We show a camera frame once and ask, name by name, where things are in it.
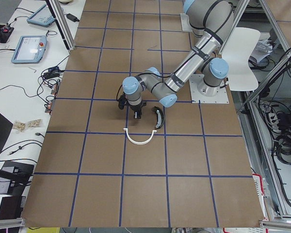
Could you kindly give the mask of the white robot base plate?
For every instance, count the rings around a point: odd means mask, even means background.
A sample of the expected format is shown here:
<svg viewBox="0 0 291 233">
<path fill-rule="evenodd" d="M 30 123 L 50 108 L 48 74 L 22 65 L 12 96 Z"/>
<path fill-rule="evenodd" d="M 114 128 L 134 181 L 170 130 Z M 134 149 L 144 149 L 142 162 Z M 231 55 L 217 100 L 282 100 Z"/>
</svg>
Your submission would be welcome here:
<svg viewBox="0 0 291 233">
<path fill-rule="evenodd" d="M 193 74 L 189 78 L 192 103 L 229 104 L 224 81 L 217 87 L 210 87 L 204 83 L 203 74 Z"/>
</svg>

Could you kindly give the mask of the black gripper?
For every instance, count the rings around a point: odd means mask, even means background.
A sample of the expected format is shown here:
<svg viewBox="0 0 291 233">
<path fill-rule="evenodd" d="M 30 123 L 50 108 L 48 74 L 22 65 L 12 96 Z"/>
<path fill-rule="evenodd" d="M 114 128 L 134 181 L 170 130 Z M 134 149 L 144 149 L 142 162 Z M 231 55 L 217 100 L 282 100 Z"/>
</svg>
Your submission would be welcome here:
<svg viewBox="0 0 291 233">
<path fill-rule="evenodd" d="M 142 108 L 146 106 L 146 101 L 141 100 L 139 104 L 134 105 L 132 101 L 128 100 L 128 104 L 131 110 L 134 112 L 133 118 L 134 119 L 141 119 L 142 117 Z"/>
</svg>

